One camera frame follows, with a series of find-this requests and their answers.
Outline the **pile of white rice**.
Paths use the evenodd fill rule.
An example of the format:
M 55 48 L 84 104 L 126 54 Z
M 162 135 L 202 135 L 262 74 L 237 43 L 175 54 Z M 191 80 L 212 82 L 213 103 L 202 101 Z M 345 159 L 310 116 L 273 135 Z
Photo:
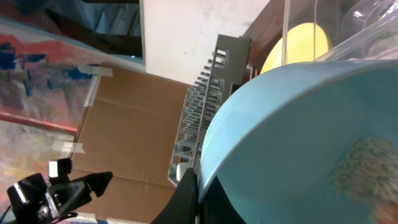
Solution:
M 375 136 L 355 141 L 330 180 L 336 193 L 397 215 L 397 148 L 390 141 Z

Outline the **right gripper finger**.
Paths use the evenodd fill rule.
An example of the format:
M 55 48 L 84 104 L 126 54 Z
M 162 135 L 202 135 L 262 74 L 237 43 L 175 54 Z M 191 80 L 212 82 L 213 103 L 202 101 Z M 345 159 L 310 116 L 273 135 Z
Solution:
M 195 224 L 198 205 L 198 179 L 188 168 L 164 209 L 151 224 Z

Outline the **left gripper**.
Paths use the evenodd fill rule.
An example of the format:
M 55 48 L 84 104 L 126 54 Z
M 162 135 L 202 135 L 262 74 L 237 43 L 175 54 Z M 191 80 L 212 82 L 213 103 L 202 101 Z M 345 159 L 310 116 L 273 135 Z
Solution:
M 74 210 L 91 202 L 92 192 L 101 197 L 112 178 L 113 173 L 110 171 L 92 173 L 48 187 L 37 212 L 39 223 L 58 223 L 77 217 Z

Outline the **light blue bowl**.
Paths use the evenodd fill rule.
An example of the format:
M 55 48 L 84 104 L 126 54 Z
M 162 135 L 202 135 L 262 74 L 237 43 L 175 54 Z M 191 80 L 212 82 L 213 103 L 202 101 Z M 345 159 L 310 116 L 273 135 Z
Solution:
M 284 65 L 236 90 L 205 135 L 199 199 L 218 179 L 247 223 L 370 223 L 330 177 L 357 139 L 397 143 L 397 61 Z

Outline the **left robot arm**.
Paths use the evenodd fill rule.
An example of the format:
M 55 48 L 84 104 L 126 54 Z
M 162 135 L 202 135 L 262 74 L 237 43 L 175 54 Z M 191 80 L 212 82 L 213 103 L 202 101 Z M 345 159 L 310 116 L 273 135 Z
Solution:
M 67 175 L 49 178 L 42 174 L 30 175 L 7 189 L 13 223 L 58 223 L 78 216 L 76 209 L 104 194 L 113 173 L 100 172 L 70 180 Z

